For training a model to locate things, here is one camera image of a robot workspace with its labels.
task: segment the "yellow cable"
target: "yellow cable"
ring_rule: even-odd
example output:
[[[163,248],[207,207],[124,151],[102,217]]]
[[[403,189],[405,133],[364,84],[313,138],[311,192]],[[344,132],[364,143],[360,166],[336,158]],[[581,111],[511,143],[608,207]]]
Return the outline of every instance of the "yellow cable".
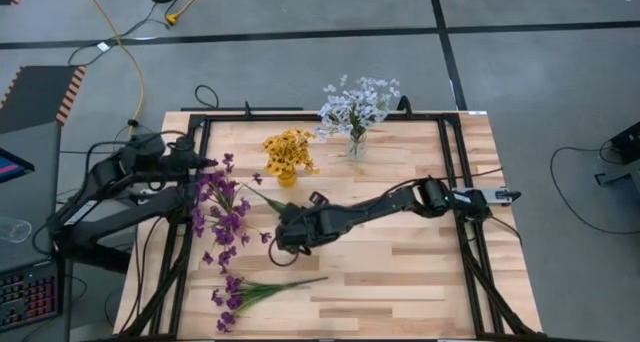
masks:
[[[178,12],[164,16],[167,22],[169,22],[169,24],[172,26],[178,23],[178,18],[180,18],[180,16],[184,13],[184,11],[186,11],[187,8],[189,8],[189,6],[191,6],[193,2],[195,2],[195,0],[189,0],[189,2],[187,2],[187,4],[185,4],[184,6],[182,6],[182,8],[180,8]]]
[[[96,7],[98,7],[98,10],[100,11],[100,13],[104,17],[104,19],[107,20],[107,23],[109,24],[109,27],[111,27],[111,31],[113,31],[113,35],[114,35],[114,38],[116,39],[116,42],[118,43],[118,46],[120,46],[120,48],[122,48],[124,53],[126,53],[127,56],[129,56],[129,58],[131,58],[131,61],[133,62],[134,66],[136,67],[136,71],[138,72],[138,78],[139,78],[139,82],[140,82],[140,99],[138,100],[138,107],[136,108],[136,112],[133,115],[133,119],[137,120],[138,119],[138,115],[140,114],[140,110],[142,110],[142,106],[144,105],[144,78],[142,77],[142,70],[140,69],[140,66],[138,65],[138,61],[136,61],[136,59],[133,57],[131,52],[129,52],[129,50],[126,49],[124,47],[124,45],[122,45],[122,41],[120,40],[120,34],[116,30],[116,27],[113,25],[113,23],[111,23],[111,20],[109,19],[109,16],[107,16],[107,13],[104,11],[104,9],[102,8],[102,6],[98,2],[98,0],[92,0],[92,1],[96,5]],[[132,133],[133,133],[133,127],[130,127],[129,128],[129,134],[132,134]]]

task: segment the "wooden table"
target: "wooden table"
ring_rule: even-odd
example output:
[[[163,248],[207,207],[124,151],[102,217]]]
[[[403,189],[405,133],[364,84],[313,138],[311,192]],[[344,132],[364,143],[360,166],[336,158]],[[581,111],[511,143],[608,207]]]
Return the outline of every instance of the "wooden table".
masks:
[[[233,114],[240,112],[217,112]],[[163,130],[186,131],[190,114],[167,113]],[[498,168],[489,119],[484,114],[460,113],[472,173]],[[211,129],[209,158],[235,153],[235,176],[248,181],[266,161],[261,142],[285,128],[313,129],[313,122],[215,122]],[[167,141],[175,138],[164,136]],[[352,204],[379,195],[400,181],[427,175],[446,176],[436,123],[385,122],[368,134],[366,159],[360,163],[345,157],[345,139],[313,141],[311,154],[320,174],[298,179],[291,189],[280,188],[265,177],[259,190],[265,195],[306,204],[312,191],[334,203]],[[500,172],[475,177],[478,187],[503,186]],[[275,212],[250,193],[253,209],[246,222],[260,231],[273,232]],[[492,208],[494,214],[515,227],[511,209]],[[151,222],[139,225],[139,245]],[[161,223],[151,236],[142,300],[155,291],[167,234]],[[518,240],[506,229],[487,221],[485,236],[497,289],[521,319],[540,330],[527,269]],[[179,338],[219,338],[216,320],[223,311],[211,302],[214,286],[223,285],[217,265],[201,260],[211,248],[213,234],[194,238],[180,319]],[[290,282],[329,277],[313,285],[286,291],[248,310],[225,338],[437,338],[474,337],[463,266],[454,218],[451,213],[425,219],[397,213],[357,226],[339,241],[316,248],[288,268],[277,267],[267,257],[267,246],[254,237],[232,260],[231,271],[257,282]],[[129,266],[114,332],[120,331],[136,294],[136,265]],[[486,297],[485,328],[490,331]],[[161,331],[166,331],[171,298],[165,301]]]

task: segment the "white flower bunch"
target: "white flower bunch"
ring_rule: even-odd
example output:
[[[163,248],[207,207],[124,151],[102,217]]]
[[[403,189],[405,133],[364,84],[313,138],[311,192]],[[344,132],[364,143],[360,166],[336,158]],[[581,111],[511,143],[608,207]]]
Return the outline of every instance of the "white flower bunch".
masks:
[[[390,82],[375,78],[360,77],[355,81],[356,89],[343,90],[335,94],[337,89],[328,85],[323,89],[327,103],[318,113],[322,117],[322,126],[315,133],[321,137],[331,136],[338,132],[352,138],[360,138],[374,123],[382,122],[389,114],[391,97],[400,97],[397,89],[400,82]],[[340,87],[347,84],[347,75],[340,79]]]

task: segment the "concrete floor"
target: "concrete floor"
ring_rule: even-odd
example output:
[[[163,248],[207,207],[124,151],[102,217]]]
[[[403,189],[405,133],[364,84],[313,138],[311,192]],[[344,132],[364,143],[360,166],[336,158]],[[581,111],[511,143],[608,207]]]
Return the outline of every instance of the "concrete floor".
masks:
[[[151,6],[149,0],[100,2],[120,30]],[[449,27],[640,19],[640,0],[441,2]],[[161,19],[164,8],[154,16]],[[171,30],[148,25],[135,36],[435,26],[430,0],[199,0]],[[21,65],[64,65],[72,51],[2,50],[2,43],[110,36],[89,0],[23,0],[0,7],[0,31],[0,86],[8,85]],[[549,158],[559,146],[597,148],[638,122],[640,29],[452,34],[450,39],[467,105],[489,112],[509,187],[524,195],[514,211],[544,330],[558,337],[636,340],[640,237],[605,235],[581,225],[553,188]],[[397,78],[415,109],[456,109],[436,34],[130,50],[147,87],[140,121],[156,130],[166,111],[197,106],[193,89],[201,83],[216,89],[223,106],[247,100],[253,106],[317,109],[324,102],[322,86],[343,73]],[[113,139],[135,110],[137,89],[135,70],[120,51],[90,66],[63,130],[62,149],[81,151]],[[60,162],[59,190],[77,187],[82,157],[62,155]],[[556,165],[571,203],[592,223],[640,229],[635,190],[595,186],[593,174],[607,168],[594,154],[571,152]],[[115,312],[122,276],[78,265],[76,272],[89,283],[89,292],[74,308],[72,337],[106,337],[102,305],[115,290],[110,304]]]

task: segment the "yellow flower bunch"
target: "yellow flower bunch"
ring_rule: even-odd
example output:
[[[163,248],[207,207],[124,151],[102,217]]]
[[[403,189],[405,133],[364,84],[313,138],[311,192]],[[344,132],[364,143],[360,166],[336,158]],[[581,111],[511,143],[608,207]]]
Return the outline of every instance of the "yellow flower bunch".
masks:
[[[318,173],[309,154],[309,138],[315,138],[311,132],[299,128],[290,128],[277,136],[267,138],[262,146],[269,154],[265,166],[267,172],[274,176],[283,173],[294,173],[296,166],[304,165],[305,170]]]

